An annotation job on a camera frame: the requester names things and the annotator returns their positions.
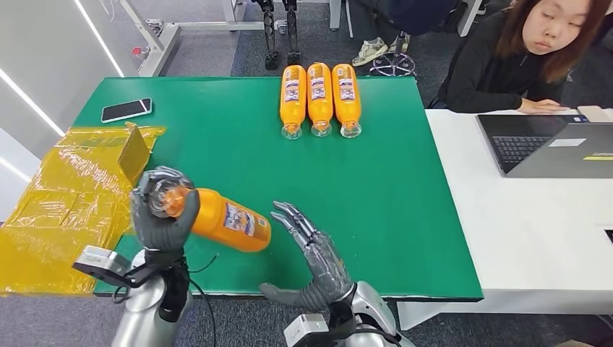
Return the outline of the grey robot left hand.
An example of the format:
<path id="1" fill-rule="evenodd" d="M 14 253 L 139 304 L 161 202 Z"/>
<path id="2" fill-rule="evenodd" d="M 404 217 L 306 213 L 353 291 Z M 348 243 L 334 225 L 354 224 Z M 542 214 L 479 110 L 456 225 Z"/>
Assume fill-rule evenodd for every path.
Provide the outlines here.
<path id="1" fill-rule="evenodd" d="M 161 218 L 152 213 L 150 201 L 155 185 L 167 180 L 188 188 L 181 215 Z M 157 166 L 144 171 L 138 185 L 129 194 L 131 222 L 140 244 L 151 255 L 184 256 L 184 245 L 200 210 L 200 196 L 191 179 L 168 166 Z"/>

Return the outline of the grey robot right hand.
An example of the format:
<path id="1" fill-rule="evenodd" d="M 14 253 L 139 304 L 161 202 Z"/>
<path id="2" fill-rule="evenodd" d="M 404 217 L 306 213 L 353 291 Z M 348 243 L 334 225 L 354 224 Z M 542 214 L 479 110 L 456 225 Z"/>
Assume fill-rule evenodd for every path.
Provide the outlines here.
<path id="1" fill-rule="evenodd" d="M 274 201 L 273 206 L 271 217 L 294 238 L 312 279 L 299 290 L 262 283 L 261 294 L 270 301 L 311 311 L 321 311 L 346 297 L 353 290 L 354 282 L 330 236 L 290 202 Z"/>

